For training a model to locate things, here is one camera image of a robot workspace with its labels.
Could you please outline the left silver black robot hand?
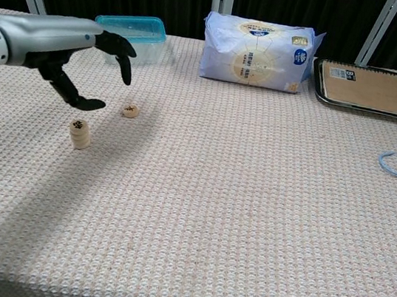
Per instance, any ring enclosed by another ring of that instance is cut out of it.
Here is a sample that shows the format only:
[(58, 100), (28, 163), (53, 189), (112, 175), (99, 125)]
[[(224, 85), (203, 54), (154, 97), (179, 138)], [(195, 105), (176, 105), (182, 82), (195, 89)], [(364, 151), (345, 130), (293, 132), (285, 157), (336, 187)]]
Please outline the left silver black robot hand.
[(113, 55), (127, 86), (131, 83), (130, 58), (136, 57), (127, 39), (110, 33), (95, 21), (57, 15), (0, 14), (0, 66), (37, 69), (64, 102), (75, 109), (92, 111), (106, 104), (81, 96), (63, 66), (73, 53), (90, 48)]

